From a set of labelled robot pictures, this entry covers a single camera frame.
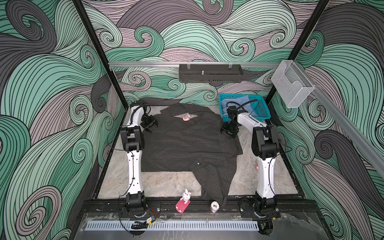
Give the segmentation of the dark grey pinstriped shirt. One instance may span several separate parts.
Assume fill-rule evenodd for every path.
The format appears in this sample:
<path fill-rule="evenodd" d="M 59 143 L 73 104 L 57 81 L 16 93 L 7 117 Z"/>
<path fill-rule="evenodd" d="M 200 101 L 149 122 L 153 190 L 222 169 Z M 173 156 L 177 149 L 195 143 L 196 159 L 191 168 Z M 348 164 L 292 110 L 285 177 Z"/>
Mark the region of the dark grey pinstriped shirt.
<path fill-rule="evenodd" d="M 193 116 L 187 122 L 186 113 Z M 154 117 L 158 126 L 144 133 L 142 172 L 192 172 L 201 197 L 223 207 L 243 154 L 239 139 L 221 133 L 222 117 L 204 106 L 174 104 Z"/>

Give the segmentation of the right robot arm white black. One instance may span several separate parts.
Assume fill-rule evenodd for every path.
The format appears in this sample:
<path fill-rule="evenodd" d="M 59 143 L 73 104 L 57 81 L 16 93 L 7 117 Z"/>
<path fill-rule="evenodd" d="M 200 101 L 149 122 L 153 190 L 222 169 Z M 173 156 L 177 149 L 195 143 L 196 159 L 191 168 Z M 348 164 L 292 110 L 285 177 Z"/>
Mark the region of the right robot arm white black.
<path fill-rule="evenodd" d="M 230 121 L 225 122 L 221 132 L 235 138 L 239 132 L 239 126 L 245 127 L 252 133 L 252 152 L 258 161 L 258 188 L 253 209 L 258 218 L 266 218 L 272 215 L 277 217 L 277 197 L 274 188 L 274 166 L 277 156 L 280 154 L 280 145 L 276 127 L 263 123 L 247 111 L 246 105 L 258 100 L 251 100 L 243 104 L 228 101 L 225 110 Z"/>

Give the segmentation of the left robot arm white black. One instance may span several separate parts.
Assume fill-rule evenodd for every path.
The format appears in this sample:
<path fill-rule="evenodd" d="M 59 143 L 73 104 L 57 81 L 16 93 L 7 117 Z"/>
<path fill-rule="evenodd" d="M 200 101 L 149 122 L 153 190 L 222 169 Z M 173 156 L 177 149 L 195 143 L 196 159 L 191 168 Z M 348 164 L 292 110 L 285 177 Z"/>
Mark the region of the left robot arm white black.
<path fill-rule="evenodd" d="M 147 113 L 150 106 L 144 101 L 131 104 L 131 113 L 126 125 L 120 127 L 123 151 L 128 157 L 129 185 L 126 192 L 124 206 L 128 213 L 143 215 L 147 211 L 144 187 L 141 181 L 141 160 L 145 148 L 143 130 L 149 131 L 157 124 L 154 116 Z"/>

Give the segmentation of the light blue shirt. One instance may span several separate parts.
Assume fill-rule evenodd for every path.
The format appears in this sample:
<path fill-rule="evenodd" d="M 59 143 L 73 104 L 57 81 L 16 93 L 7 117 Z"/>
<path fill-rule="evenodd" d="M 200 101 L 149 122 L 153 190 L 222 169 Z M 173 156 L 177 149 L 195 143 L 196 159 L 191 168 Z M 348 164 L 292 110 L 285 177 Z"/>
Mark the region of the light blue shirt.
<path fill-rule="evenodd" d="M 223 100 L 221 100 L 222 113 L 224 115 L 227 115 L 228 114 L 227 113 L 228 107 L 230 107 L 230 106 L 239 107 L 240 105 L 245 104 L 248 101 L 250 101 L 248 96 L 244 96 L 244 97 L 240 97 L 240 98 L 236 98 L 236 99 L 223 99 Z M 248 103 L 247 105 L 244 105 L 242 108 L 240 108 L 240 110 L 246 110 L 248 113 L 251 113 L 253 111 L 250 103 Z"/>

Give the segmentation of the teal plastic basket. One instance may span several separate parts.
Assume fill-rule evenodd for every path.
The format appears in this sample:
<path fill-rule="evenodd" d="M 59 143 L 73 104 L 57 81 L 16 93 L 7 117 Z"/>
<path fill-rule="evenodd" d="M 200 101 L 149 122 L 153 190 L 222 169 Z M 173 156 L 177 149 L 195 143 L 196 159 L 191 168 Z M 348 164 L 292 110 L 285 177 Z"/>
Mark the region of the teal plastic basket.
<path fill-rule="evenodd" d="M 236 99 L 236 98 L 240 98 L 240 97 L 244 97 L 244 96 L 248 96 L 250 101 L 257 100 L 257 101 L 250 103 L 251 107 L 253 109 L 253 111 L 250 114 L 253 118 L 257 119 L 260 122 L 264 122 L 265 120 L 271 118 L 271 114 L 270 114 L 270 111 L 268 109 L 268 106 L 267 106 L 267 104 L 266 104 L 266 102 L 262 96 L 259 96 L 259 95 L 241 95 L 241 94 L 220 94 L 219 95 L 219 107 L 220 107 L 221 116 L 222 116 L 224 122 L 230 122 L 230 118 L 229 118 L 228 114 L 224 115 L 222 113 L 221 100 L 223 100 L 223 99 Z"/>

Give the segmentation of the small pink figurine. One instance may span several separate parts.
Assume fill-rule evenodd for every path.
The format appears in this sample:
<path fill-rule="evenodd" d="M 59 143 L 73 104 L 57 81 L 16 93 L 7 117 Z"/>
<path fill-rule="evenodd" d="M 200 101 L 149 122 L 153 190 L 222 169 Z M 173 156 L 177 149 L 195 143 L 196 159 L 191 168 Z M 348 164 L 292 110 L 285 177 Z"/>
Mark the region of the small pink figurine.
<path fill-rule="evenodd" d="M 182 119 L 183 121 L 187 122 L 187 121 L 190 121 L 192 117 L 193 117 L 192 115 L 190 115 L 189 113 L 186 113 L 185 115 L 182 116 Z"/>

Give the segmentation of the small white round jar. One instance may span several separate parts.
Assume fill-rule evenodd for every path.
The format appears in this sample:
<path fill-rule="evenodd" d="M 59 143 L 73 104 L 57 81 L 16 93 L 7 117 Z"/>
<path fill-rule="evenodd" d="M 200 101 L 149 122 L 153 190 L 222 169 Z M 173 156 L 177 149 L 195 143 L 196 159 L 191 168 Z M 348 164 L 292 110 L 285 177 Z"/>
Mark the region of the small white round jar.
<path fill-rule="evenodd" d="M 220 209 L 219 203 L 216 201 L 211 202 L 210 209 L 212 213 L 217 213 L 218 210 Z"/>

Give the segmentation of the white bunny on pink stand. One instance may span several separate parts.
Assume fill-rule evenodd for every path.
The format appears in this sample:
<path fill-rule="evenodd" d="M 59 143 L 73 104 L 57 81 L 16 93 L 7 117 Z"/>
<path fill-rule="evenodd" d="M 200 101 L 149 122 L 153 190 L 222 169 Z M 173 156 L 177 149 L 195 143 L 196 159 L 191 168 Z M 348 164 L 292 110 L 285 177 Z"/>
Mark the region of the white bunny on pink stand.
<path fill-rule="evenodd" d="M 178 213 L 183 213 L 186 210 L 186 208 L 191 202 L 190 199 L 191 193 L 187 189 L 185 189 L 185 192 L 182 194 L 182 197 L 176 204 L 176 210 Z"/>

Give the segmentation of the black perforated wall shelf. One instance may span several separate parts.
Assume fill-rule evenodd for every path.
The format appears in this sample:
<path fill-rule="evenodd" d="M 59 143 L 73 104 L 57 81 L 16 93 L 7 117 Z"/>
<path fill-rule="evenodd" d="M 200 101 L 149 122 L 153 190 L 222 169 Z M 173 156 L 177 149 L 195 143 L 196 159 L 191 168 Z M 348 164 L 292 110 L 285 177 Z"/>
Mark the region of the black perforated wall shelf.
<path fill-rule="evenodd" d="M 179 66 L 181 83 L 208 83 L 214 86 L 240 83 L 243 74 L 240 65 L 182 64 Z"/>

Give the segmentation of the aluminium rail back wall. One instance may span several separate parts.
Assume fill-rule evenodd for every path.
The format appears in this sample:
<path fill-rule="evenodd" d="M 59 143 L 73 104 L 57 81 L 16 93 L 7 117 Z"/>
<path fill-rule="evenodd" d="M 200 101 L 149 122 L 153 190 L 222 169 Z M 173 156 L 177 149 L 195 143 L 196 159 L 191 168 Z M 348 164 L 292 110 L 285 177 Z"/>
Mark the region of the aluminium rail back wall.
<path fill-rule="evenodd" d="M 176 68 L 179 65 L 241 65 L 242 68 L 277 68 L 280 63 L 263 62 L 109 62 L 110 68 Z"/>

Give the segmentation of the aluminium rail wall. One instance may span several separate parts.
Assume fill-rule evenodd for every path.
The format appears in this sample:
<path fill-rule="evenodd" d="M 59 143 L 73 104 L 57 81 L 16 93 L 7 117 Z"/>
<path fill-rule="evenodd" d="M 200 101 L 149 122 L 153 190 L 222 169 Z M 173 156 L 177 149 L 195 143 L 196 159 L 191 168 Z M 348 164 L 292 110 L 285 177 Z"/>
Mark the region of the aluminium rail wall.
<path fill-rule="evenodd" d="M 296 65 L 302 72 L 299 74 L 300 78 L 307 78 L 314 87 L 312 95 L 333 117 L 339 129 L 352 141 L 361 156 L 372 166 L 372 169 L 383 177 L 384 156 L 348 118 L 347 101 L 343 98 L 342 90 L 336 81 L 330 74 L 318 67 L 309 67 L 305 70 L 301 64 L 296 63 Z"/>
<path fill-rule="evenodd" d="M 109 62 L 110 68 L 176 68 L 179 65 L 241 65 L 242 68 L 277 68 L 280 63 L 263 62 Z"/>

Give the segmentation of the clear acrylic wall holder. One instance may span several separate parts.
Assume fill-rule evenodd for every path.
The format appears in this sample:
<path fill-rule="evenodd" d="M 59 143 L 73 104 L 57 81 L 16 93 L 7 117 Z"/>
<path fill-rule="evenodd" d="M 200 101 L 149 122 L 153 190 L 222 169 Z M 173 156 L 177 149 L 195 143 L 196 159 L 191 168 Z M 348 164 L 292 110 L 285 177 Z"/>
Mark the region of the clear acrylic wall holder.
<path fill-rule="evenodd" d="M 282 61 L 271 80 L 289 109 L 298 108 L 315 89 L 305 69 L 293 60 Z"/>

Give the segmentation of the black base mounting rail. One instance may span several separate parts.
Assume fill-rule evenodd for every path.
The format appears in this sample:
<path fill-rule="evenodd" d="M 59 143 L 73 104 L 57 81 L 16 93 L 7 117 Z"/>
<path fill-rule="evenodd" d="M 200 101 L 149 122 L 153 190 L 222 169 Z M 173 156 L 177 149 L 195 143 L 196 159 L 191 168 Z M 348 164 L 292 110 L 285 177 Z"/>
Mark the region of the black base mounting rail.
<path fill-rule="evenodd" d="M 166 218 L 167 215 L 175 214 L 178 198 L 154 198 L 146 199 L 147 213 L 157 218 Z M 258 201 L 255 196 L 235 196 L 227 199 L 227 203 L 220 206 L 219 214 L 240 214 L 242 218 L 272 219 L 279 218 L 282 214 L 291 213 L 318 213 L 320 208 L 315 201 L 305 200 L 293 195 L 278 195 L 276 205 L 266 206 Z M 87 200 L 81 207 L 81 213 L 118 214 L 122 217 L 132 217 L 137 210 L 127 212 L 125 198 L 121 200 Z"/>

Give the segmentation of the aluminium rail right wall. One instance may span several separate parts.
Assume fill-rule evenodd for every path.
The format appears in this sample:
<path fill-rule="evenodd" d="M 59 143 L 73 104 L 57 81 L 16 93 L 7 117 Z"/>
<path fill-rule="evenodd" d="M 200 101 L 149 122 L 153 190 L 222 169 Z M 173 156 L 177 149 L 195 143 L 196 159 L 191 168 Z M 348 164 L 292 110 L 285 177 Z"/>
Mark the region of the aluminium rail right wall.
<path fill-rule="evenodd" d="M 343 98 L 342 90 L 336 81 L 330 74 L 318 67 L 309 67 L 305 70 L 301 64 L 296 63 L 296 65 L 302 72 L 299 74 L 300 78 L 307 78 L 314 87 L 312 95 L 333 117 L 339 129 L 352 141 L 361 156 L 372 166 L 372 169 L 383 177 L 384 156 L 348 118 L 347 101 Z"/>

